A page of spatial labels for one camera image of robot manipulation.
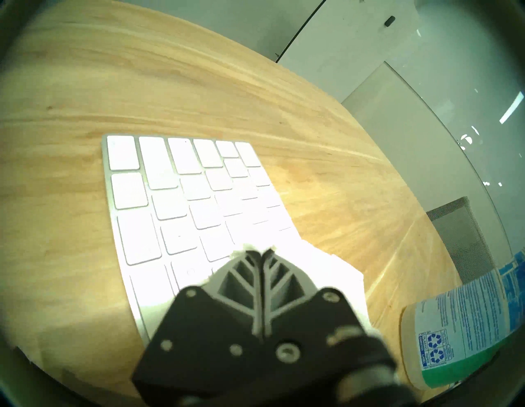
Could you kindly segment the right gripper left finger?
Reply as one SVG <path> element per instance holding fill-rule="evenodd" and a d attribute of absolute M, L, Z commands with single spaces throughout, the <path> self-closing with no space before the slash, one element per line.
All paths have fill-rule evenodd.
<path fill-rule="evenodd" d="M 263 344 L 263 254 L 235 254 L 179 291 L 132 375 L 147 406 L 199 403 L 253 376 Z"/>

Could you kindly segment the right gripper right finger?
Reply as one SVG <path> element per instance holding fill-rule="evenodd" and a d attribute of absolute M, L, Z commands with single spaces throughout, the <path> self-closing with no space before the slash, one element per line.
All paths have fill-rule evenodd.
<path fill-rule="evenodd" d="M 317 288 L 274 250 L 262 256 L 264 355 L 272 362 L 360 362 L 366 330 L 346 295 Z"/>

